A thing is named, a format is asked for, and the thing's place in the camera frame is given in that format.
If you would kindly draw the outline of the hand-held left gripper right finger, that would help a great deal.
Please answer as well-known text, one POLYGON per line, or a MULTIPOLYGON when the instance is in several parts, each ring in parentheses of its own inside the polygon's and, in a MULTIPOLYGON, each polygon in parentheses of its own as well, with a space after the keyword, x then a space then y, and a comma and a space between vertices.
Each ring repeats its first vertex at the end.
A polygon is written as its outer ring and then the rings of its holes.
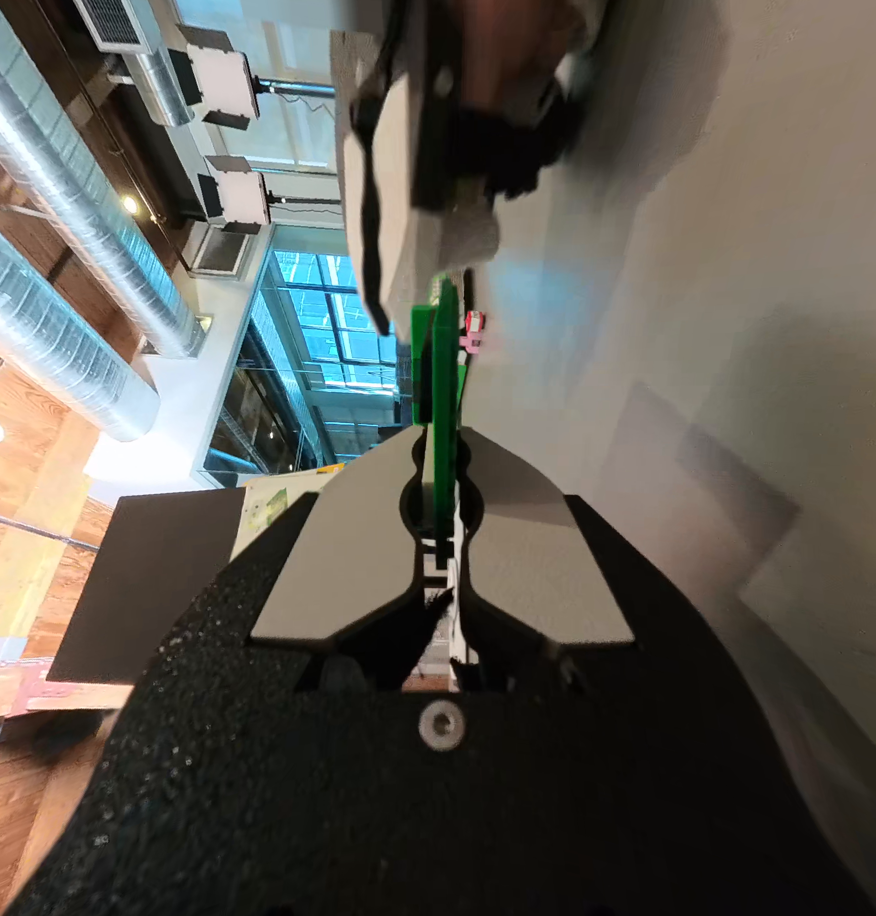
POLYGON ((480 520, 469 542, 477 597, 557 646, 623 646, 635 637, 562 491, 469 427, 467 482, 480 520))

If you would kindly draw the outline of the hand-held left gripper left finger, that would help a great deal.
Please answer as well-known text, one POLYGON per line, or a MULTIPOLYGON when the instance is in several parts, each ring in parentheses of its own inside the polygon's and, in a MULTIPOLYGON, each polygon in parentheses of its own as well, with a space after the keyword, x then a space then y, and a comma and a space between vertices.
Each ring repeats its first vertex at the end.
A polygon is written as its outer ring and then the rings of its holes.
POLYGON ((261 644, 332 647, 424 602, 421 540, 409 495, 421 485, 426 431, 402 430, 317 494, 250 637, 261 644))

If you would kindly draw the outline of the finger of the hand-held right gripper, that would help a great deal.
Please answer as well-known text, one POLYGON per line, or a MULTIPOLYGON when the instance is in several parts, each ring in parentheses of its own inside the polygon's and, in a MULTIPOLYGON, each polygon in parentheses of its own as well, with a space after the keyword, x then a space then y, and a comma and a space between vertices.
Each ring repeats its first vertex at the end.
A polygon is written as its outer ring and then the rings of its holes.
POLYGON ((342 200, 348 252, 356 288, 367 316, 380 336, 388 336, 393 307, 394 240, 388 216, 390 128, 377 123, 370 143, 346 132, 342 152, 342 200))
POLYGON ((379 304, 389 317, 409 317, 430 300, 432 281, 446 271, 488 263, 499 252, 499 220, 478 183, 452 191, 438 212, 413 202, 421 101, 408 73, 386 94, 373 141, 375 187, 380 205, 376 251, 379 304))

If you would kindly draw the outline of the green lego plate assembly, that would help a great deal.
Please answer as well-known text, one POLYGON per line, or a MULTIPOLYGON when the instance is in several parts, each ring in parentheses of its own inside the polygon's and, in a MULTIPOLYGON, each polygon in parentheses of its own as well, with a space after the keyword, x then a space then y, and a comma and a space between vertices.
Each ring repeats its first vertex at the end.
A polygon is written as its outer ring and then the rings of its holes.
POLYGON ((412 420, 424 429, 420 531, 439 571, 454 554, 461 321, 458 289, 446 276, 410 315, 412 420))

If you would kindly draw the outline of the lego instruction booklet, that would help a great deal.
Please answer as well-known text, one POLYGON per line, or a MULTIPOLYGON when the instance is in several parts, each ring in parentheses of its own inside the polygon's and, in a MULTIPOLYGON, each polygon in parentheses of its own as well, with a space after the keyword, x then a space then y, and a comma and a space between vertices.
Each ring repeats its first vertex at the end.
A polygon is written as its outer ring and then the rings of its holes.
POLYGON ((319 493, 344 467, 344 463, 330 464, 285 475, 249 478, 239 487, 244 499, 229 559, 245 550, 300 497, 319 493))

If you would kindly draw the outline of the person's right hand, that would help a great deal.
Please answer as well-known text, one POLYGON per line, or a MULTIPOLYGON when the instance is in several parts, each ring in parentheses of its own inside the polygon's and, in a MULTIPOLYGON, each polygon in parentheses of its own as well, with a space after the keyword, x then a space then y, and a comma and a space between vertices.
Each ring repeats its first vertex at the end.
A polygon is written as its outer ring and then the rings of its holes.
POLYGON ((565 1, 454 1, 462 34, 460 102, 491 113, 509 83, 553 69, 573 41, 584 36, 583 11, 565 1))

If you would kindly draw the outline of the large glass window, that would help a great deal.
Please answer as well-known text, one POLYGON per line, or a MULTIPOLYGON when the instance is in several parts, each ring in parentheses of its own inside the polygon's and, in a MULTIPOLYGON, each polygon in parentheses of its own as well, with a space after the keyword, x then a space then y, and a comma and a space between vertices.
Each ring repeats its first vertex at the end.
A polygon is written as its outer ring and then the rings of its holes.
POLYGON ((215 487, 352 462, 411 423, 409 346, 368 317, 336 232, 281 227, 198 470, 215 487))

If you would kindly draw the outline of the white studio light panel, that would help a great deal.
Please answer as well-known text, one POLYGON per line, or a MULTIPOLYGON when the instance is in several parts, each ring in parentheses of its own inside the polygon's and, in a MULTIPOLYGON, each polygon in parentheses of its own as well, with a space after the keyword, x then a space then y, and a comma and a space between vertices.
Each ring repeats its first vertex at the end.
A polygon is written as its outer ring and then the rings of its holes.
POLYGON ((273 211, 343 215, 339 199, 287 196, 271 191, 264 173, 254 170, 242 156, 212 155, 205 156, 203 161, 205 167, 196 177, 205 221, 223 232, 257 235, 261 228, 273 223, 273 211))
POLYGON ((207 124, 248 130, 261 117, 258 98, 263 94, 295 101, 335 99, 329 85, 256 76, 247 56, 224 31, 184 24, 177 28, 186 47, 184 52, 169 51, 171 63, 184 101, 202 105, 207 124))

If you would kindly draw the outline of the dark rectangular board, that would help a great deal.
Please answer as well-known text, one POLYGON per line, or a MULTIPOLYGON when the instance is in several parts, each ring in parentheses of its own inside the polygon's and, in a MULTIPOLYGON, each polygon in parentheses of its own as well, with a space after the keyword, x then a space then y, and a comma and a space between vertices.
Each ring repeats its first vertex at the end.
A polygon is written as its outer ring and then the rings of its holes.
POLYGON ((120 498, 47 675, 131 685, 229 562, 246 489, 120 498))

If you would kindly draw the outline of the ceiling air conditioner unit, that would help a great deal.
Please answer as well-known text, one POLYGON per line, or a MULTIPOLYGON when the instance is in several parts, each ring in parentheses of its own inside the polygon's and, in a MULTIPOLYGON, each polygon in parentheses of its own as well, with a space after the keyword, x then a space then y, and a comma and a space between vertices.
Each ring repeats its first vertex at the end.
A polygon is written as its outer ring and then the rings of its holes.
POLYGON ((97 48, 116 54, 152 54, 163 46, 147 1, 74 1, 97 48))

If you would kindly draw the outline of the wall vent grille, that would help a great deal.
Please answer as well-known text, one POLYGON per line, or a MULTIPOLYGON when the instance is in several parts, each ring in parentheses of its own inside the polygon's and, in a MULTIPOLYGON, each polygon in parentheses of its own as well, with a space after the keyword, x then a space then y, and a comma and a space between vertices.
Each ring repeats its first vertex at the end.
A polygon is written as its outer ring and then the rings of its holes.
POLYGON ((190 242, 192 254, 185 258, 192 276, 237 281, 256 246, 256 236, 230 233, 221 226, 201 223, 194 228, 190 242))

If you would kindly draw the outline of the silver ventilation duct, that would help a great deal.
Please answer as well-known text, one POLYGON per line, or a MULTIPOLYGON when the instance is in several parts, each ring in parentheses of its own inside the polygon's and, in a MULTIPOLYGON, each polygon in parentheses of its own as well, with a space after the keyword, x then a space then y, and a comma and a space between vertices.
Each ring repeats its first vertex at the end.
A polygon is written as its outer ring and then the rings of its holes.
POLYGON ((201 324, 1 10, 0 165, 159 355, 199 354, 201 324))
POLYGON ((0 233, 0 356, 116 441, 135 441, 159 397, 0 233))

